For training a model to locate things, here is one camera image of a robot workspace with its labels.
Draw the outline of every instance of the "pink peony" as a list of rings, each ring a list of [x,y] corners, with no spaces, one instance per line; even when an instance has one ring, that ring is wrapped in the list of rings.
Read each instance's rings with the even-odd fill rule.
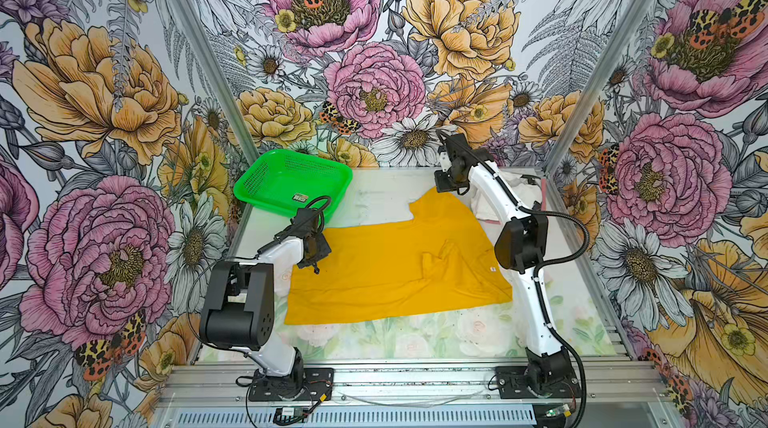
[[[174,228],[158,193],[127,176],[53,202],[29,237],[35,285],[22,298],[22,327],[76,347],[110,340],[142,309],[157,320],[170,299],[163,279]]]
[[[34,188],[14,165],[0,161],[0,290],[16,272],[24,253],[24,232],[39,210]]]
[[[695,241],[728,203],[722,151],[713,126],[691,113],[642,116],[619,145],[619,190],[608,196],[608,210],[619,223],[629,219],[656,232],[663,246]]]
[[[293,1],[267,0],[262,7],[266,15],[274,17],[281,10],[293,11]],[[328,21],[320,25],[311,25],[307,29],[301,26],[301,20],[296,21],[299,23],[298,28],[289,31],[286,35],[299,53],[321,57],[326,52],[346,50],[358,40],[368,40],[373,36],[379,21],[381,0],[346,0],[346,2],[349,4],[348,12],[344,10],[343,13],[340,12],[341,15],[340,13],[329,14],[335,19],[344,20],[343,23]],[[326,7],[313,10],[319,13],[325,11]]]
[[[679,0],[667,11],[668,19],[656,27],[657,41],[644,75],[654,100],[714,118],[743,104],[768,83],[768,23],[743,39],[718,35],[705,49],[690,45],[693,12],[706,9],[721,14],[739,1]]]
[[[325,75],[328,100],[341,115],[360,122],[360,133],[368,138],[407,116],[416,118],[424,107],[422,69],[384,44],[356,45]]]

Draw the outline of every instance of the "vent grille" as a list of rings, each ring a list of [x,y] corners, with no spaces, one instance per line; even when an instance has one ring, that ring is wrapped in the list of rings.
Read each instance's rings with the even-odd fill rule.
[[[250,408],[251,418],[259,428],[272,423],[273,407]],[[180,410],[177,428],[252,428],[245,409]],[[532,426],[536,424],[528,404],[499,407],[436,406],[434,408],[389,408],[383,406],[324,406],[310,415],[307,428],[338,426]]]

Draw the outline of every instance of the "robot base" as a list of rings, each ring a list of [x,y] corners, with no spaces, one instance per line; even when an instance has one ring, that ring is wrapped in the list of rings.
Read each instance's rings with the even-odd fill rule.
[[[257,371],[254,378],[258,379],[260,375]],[[261,377],[248,389],[248,401],[317,401],[322,394],[330,400],[332,384],[332,368],[305,368],[301,353],[296,350],[291,373]]]

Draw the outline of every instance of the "daisy center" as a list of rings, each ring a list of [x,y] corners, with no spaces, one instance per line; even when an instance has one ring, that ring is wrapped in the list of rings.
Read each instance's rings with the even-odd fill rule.
[[[424,130],[414,130],[402,136],[400,145],[406,149],[419,149],[427,145],[427,132]]]
[[[360,90],[360,100],[365,102],[366,110],[369,112],[380,112],[386,107],[386,94],[378,88],[370,92]]]
[[[629,265],[629,271],[632,276],[644,283],[650,283],[658,276],[656,271],[656,265],[650,259],[650,256],[645,251],[640,249],[629,249],[627,254],[624,255],[624,260]]]
[[[305,30],[324,24],[344,25],[352,12],[348,0],[322,0],[318,8],[307,8],[303,0],[294,0],[291,10],[296,16],[296,24]]]
[[[608,82],[611,85],[619,85],[621,82],[624,81],[624,78],[627,77],[627,72],[624,71],[623,68],[617,68],[614,70],[614,72],[610,75],[610,78],[608,79]]]
[[[277,60],[274,58],[265,58],[262,68],[264,69],[265,74],[274,75],[277,73]]]
[[[525,107],[530,102],[531,102],[531,96],[523,92],[522,94],[517,94],[514,96],[514,98],[512,99],[512,106],[515,108]]]
[[[210,128],[212,128],[214,130],[218,130],[219,129],[219,123],[221,123],[221,119],[219,118],[219,114],[218,113],[216,113],[215,111],[211,110],[210,112],[208,112],[207,120],[208,120],[208,126]]]
[[[187,243],[184,244],[184,262],[189,266],[195,266],[203,258],[203,232],[192,229],[187,235]]]
[[[120,282],[132,287],[141,275],[141,271],[144,270],[144,256],[141,254],[141,250],[134,246],[129,245],[124,249],[112,251],[109,254],[109,260],[111,263],[109,271],[98,277],[110,287],[114,287],[116,283]]]
[[[650,162],[643,165],[640,170],[640,181],[634,189],[640,194],[640,198],[646,202],[655,202],[664,193],[664,174],[654,172]]]

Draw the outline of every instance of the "wire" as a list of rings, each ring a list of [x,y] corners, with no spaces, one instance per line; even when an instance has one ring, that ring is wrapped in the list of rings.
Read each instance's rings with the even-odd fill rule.
[[[438,138],[441,139],[443,143],[450,142],[453,143],[454,146],[461,149],[466,154],[469,154],[472,158],[475,159],[478,163],[483,165],[485,169],[491,174],[495,175],[494,170],[485,163],[484,160],[481,160],[477,155],[475,155],[469,148],[465,147],[464,145],[461,145],[460,143],[457,143],[454,139],[450,138],[449,136],[446,136],[442,132],[438,132]],[[514,203],[518,210],[520,210],[523,213],[527,213],[529,215],[542,215],[542,216],[554,216],[559,217],[562,219],[566,219],[570,222],[573,222],[578,226],[582,233],[584,234],[584,241],[581,242],[581,247],[579,247],[578,250],[576,250],[574,253],[561,257],[559,259],[550,259],[550,260],[544,260],[541,263],[538,263],[536,267],[533,270],[533,280],[534,285],[536,286],[536,295],[538,297],[538,303],[539,307],[542,310],[542,315],[544,317],[544,323],[546,324],[547,328],[549,329],[549,332],[552,334],[555,340],[559,341],[560,344],[571,354],[573,355],[573,358],[576,360],[576,365],[578,367],[578,373],[579,373],[579,380],[581,382],[581,403],[578,406],[578,412],[576,414],[576,418],[574,419],[574,422],[571,424],[570,428],[576,428],[579,423],[581,423],[581,419],[584,418],[584,407],[587,405],[587,377],[584,373],[584,362],[581,360],[581,356],[576,352],[576,350],[562,337],[560,334],[555,330],[554,324],[552,323],[552,320],[549,318],[549,312],[547,310],[547,304],[544,299],[544,293],[542,291],[542,284],[539,282],[538,275],[539,272],[542,270],[543,267],[549,266],[549,265],[557,265],[560,263],[565,263],[567,261],[572,261],[577,258],[579,258],[581,255],[584,254],[584,252],[587,250],[587,247],[589,246],[589,231],[587,230],[587,226],[581,222],[581,220],[570,216],[565,213],[561,212],[550,212],[547,210],[531,210],[529,208],[526,208],[522,205],[520,205],[517,201],[517,199],[514,197],[513,193],[509,190],[507,187],[507,184],[504,182],[501,176],[496,177],[494,176],[496,182],[502,187],[502,190],[504,193],[509,197],[510,201]]]

